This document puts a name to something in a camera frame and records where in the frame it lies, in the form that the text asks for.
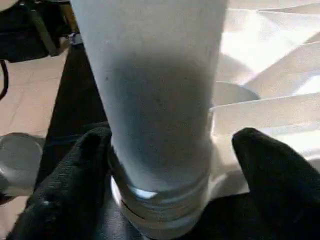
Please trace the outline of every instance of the white pleated filter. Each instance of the white pleated filter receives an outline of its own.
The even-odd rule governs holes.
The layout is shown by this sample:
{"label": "white pleated filter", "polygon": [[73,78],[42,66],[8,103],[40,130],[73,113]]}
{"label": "white pleated filter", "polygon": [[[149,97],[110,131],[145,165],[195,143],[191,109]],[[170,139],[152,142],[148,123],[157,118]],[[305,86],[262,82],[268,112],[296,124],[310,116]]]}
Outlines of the white pleated filter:
{"label": "white pleated filter", "polygon": [[320,171],[320,1],[231,0],[229,7],[215,80],[261,99],[214,108],[212,198],[248,191],[231,144],[245,127],[288,144]]}

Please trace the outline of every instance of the beige floor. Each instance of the beige floor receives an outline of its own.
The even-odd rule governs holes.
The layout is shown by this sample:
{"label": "beige floor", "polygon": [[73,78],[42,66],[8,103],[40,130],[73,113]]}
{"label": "beige floor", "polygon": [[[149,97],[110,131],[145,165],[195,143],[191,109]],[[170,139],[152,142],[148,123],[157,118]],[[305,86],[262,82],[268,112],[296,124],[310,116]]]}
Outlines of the beige floor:
{"label": "beige floor", "polygon": [[[0,136],[12,132],[47,135],[66,56],[67,51],[55,57],[7,64],[9,89],[0,101]],[[0,239],[11,229],[26,199],[18,197],[0,206]]]}
{"label": "beige floor", "polygon": [[15,4],[18,0],[1,0],[0,2],[0,11],[8,9],[13,4]]}

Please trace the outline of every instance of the black cable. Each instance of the black cable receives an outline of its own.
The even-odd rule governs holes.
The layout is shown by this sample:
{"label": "black cable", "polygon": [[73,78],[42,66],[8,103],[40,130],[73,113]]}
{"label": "black cable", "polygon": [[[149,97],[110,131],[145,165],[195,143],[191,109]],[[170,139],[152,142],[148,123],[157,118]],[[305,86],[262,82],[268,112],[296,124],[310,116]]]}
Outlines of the black cable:
{"label": "black cable", "polygon": [[3,89],[0,93],[0,101],[6,96],[9,88],[9,73],[5,60],[0,60],[2,72],[3,72]]}

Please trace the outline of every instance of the white plastic part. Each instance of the white plastic part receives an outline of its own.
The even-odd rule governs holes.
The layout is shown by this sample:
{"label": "white plastic part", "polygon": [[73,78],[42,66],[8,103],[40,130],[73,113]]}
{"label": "white plastic part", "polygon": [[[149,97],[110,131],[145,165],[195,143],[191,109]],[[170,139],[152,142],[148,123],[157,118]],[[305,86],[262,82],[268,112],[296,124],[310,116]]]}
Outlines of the white plastic part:
{"label": "white plastic part", "polygon": [[319,0],[229,0],[232,9],[280,9],[319,3]]}
{"label": "white plastic part", "polygon": [[158,193],[199,181],[226,1],[71,2],[128,183]]}
{"label": "white plastic part", "polygon": [[289,6],[283,8],[274,8],[267,11],[281,12],[281,13],[292,13],[292,14],[316,14],[320,13],[320,2],[315,1],[315,3],[299,5],[299,6]]}
{"label": "white plastic part", "polygon": [[32,194],[42,146],[36,137],[10,133],[0,137],[0,192],[8,196]]}
{"label": "white plastic part", "polygon": [[157,240],[178,238],[194,227],[211,199],[208,186],[208,179],[204,179],[187,196],[177,193],[176,198],[168,195],[143,201],[111,178],[113,198],[124,215],[141,233]]}
{"label": "white plastic part", "polygon": [[320,17],[303,14],[314,6],[290,8],[302,14],[227,11],[218,79],[244,86],[261,100],[214,108],[212,198],[249,191],[231,143],[245,127],[288,144],[320,171]]}

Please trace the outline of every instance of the gloved hand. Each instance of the gloved hand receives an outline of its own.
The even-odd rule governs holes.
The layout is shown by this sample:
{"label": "gloved hand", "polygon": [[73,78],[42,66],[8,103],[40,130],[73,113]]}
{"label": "gloved hand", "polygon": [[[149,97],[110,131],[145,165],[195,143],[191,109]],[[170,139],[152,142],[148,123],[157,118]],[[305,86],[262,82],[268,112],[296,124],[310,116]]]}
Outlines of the gloved hand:
{"label": "gloved hand", "polygon": [[111,131],[86,133],[28,199],[8,240],[90,240],[104,202]]}
{"label": "gloved hand", "polygon": [[237,132],[232,144],[265,221],[291,240],[319,239],[319,172],[291,147],[254,128]]}

